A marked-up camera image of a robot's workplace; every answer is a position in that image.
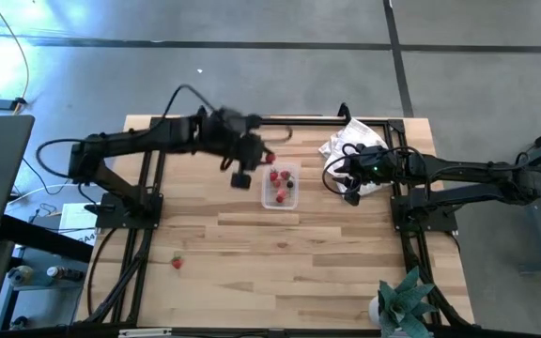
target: green plant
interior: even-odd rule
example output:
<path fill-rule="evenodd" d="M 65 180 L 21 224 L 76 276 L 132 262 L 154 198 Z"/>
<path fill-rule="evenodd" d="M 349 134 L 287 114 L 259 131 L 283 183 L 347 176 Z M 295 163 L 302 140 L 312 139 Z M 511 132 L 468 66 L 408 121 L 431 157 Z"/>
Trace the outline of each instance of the green plant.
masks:
<path fill-rule="evenodd" d="M 389 337 L 397 328 L 402 328 L 411 338 L 429 337 L 429 332 L 420 319 L 424 313 L 436 312 L 438 309 L 421 300 L 435 285 L 417 286 L 418 279 L 419 267 L 416 267 L 396 289 L 379 281 L 379 324 L 382 338 Z"/>

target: concrete floor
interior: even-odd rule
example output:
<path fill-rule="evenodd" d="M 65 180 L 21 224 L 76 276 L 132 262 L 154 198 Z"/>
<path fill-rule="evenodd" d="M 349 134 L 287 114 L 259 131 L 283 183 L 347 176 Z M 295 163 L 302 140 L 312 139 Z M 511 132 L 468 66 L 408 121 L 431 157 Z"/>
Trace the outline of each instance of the concrete floor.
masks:
<path fill-rule="evenodd" d="M 541 0 L 393 4 L 401 43 L 541 45 Z M 39 37 L 390 43 L 381 0 L 0 0 L 0 8 L 17 34 Z M 127 114 L 161 113 L 180 83 L 245 112 L 334 115 L 345 101 L 355 115 L 403 116 L 390 51 L 24 48 L 31 69 L 24 112 L 37 118 L 31 162 L 46 140 L 117 131 Z M 429 118 L 441 157 L 511 161 L 541 134 L 541 54 L 403 53 L 403 60 L 414 116 Z M 18 96 L 23 79 L 23 61 L 4 40 L 0 98 Z M 180 96 L 173 113 L 192 114 L 197 104 Z M 61 146 L 45 159 L 63 170 L 67 154 Z M 27 192 L 39 182 L 23 167 L 17 186 Z M 25 217 L 46 200 L 80 201 L 67 189 L 9 212 Z M 456 217 L 476 322 L 541 333 L 541 273 L 518 274 L 519 264 L 539 259 L 523 209 L 484 203 Z"/>

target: wooden tabletop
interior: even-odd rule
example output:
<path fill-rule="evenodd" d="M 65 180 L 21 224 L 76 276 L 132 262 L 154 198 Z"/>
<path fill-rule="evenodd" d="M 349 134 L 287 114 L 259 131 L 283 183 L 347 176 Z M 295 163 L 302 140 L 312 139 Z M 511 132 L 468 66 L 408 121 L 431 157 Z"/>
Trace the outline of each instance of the wooden tabletop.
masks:
<path fill-rule="evenodd" d="M 150 118 L 129 115 L 125 130 L 147 128 Z M 404 121 L 409 145 L 435 154 L 428 120 Z M 293 211 L 262 207 L 263 170 L 253 173 L 251 189 L 242 191 L 230 188 L 234 168 L 221 173 L 218 157 L 167 156 L 162 220 L 151 243 L 139 326 L 374 328 L 367 310 L 379 280 L 398 284 L 405 275 L 391 220 L 392 190 L 374 192 L 358 207 L 350 206 L 320 181 L 325 159 L 318 148 L 340 127 L 293 129 L 287 144 L 272 147 L 277 161 L 301 166 L 299 203 Z M 264 127 L 260 133 L 277 138 L 285 130 Z M 114 170 L 136 184 L 142 157 L 117 158 Z M 150 182 L 154 167 L 152 160 Z M 94 306 L 118 278 L 127 233 L 116 231 L 102 250 L 93 279 Z M 436 284 L 473 322 L 456 245 L 441 233 L 426 237 Z M 180 270 L 170 265 L 175 254 L 184 258 Z M 125 299 L 123 315 L 130 300 Z M 84 292 L 77 320 L 85 317 Z"/>

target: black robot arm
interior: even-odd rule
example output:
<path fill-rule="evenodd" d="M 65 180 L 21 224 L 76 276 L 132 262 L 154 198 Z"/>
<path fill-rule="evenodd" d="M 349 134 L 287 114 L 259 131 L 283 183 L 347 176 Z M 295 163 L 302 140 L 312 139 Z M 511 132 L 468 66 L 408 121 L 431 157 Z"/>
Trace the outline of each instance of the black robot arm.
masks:
<path fill-rule="evenodd" d="M 203 151 L 223 157 L 223 171 L 232 161 L 237 161 L 239 170 L 233 174 L 231 186 L 249 189 L 251 178 L 246 172 L 274 160 L 260 136 L 250 132 L 260 124 L 258 115 L 242 115 L 226 108 L 208 115 L 202 107 L 196 115 L 164 118 L 147 130 L 93 134 L 72 146 L 68 177 L 74 183 L 101 186 L 121 200 L 131 215 L 148 213 L 155 203 L 146 187 L 130 184 L 110 170 L 104 159 L 146 151 L 168 154 Z"/>
<path fill-rule="evenodd" d="M 346 155 L 344 164 L 335 169 L 336 173 L 348 176 L 333 180 L 347 186 L 348 191 L 343 194 L 352 205 L 359 204 L 358 191 L 363 184 L 398 183 L 410 187 L 408 195 L 393 200 L 395 223 L 422 223 L 431 218 L 434 211 L 447 213 L 467 203 L 497 200 L 527 205 L 539 197 L 525 165 L 446 161 L 421 154 L 411 147 L 385 149 L 381 146 L 347 145 L 344 149 L 348 146 L 355 152 Z M 432 192 L 430 184 L 436 180 L 478 184 Z"/>

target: plastic container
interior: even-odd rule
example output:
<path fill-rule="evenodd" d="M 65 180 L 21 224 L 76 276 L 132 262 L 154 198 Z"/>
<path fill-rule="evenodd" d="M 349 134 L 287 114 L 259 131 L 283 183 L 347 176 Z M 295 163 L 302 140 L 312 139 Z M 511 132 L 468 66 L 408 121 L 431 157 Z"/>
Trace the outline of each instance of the plastic container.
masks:
<path fill-rule="evenodd" d="M 274 182 L 271 181 L 271 173 L 275 171 L 278 174 L 277 180 L 281 185 L 279 188 L 274 186 Z M 293 182 L 293 187 L 288 188 L 287 182 L 281 173 L 284 171 L 289 172 L 290 181 Z M 300 166 L 296 163 L 288 162 L 275 162 L 273 165 L 268 165 L 264 169 L 264 176 L 262 177 L 262 206 L 269 209 L 280 210 L 293 210 L 298 206 L 298 193 L 300 180 Z M 277 201 L 277 194 L 279 190 L 285 190 L 286 196 L 283 203 Z"/>

